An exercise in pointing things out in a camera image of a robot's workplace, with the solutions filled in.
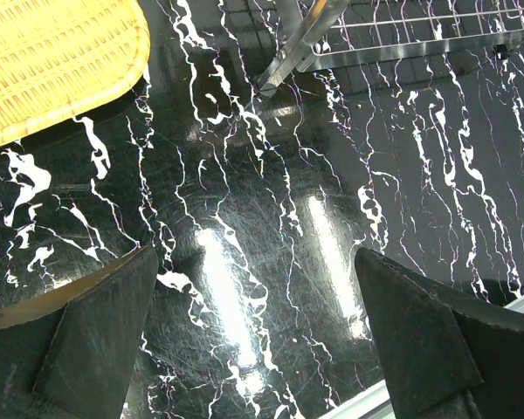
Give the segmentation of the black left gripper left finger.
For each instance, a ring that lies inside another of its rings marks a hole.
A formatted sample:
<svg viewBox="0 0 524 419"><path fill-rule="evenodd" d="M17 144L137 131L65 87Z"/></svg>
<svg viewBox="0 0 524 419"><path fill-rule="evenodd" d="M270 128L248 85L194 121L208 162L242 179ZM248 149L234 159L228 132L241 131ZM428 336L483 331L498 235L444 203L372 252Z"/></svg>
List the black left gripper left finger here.
<svg viewBox="0 0 524 419"><path fill-rule="evenodd" d="M0 418L117 418L148 317L156 252L0 309Z"/></svg>

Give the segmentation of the tan plates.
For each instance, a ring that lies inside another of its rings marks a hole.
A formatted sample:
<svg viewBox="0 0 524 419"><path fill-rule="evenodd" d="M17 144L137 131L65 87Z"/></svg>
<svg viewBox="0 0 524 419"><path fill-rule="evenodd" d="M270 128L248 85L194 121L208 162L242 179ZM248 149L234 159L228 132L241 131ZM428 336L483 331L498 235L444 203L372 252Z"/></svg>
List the tan plates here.
<svg viewBox="0 0 524 419"><path fill-rule="evenodd" d="M0 1L0 147L118 99L149 52L136 1Z"/></svg>

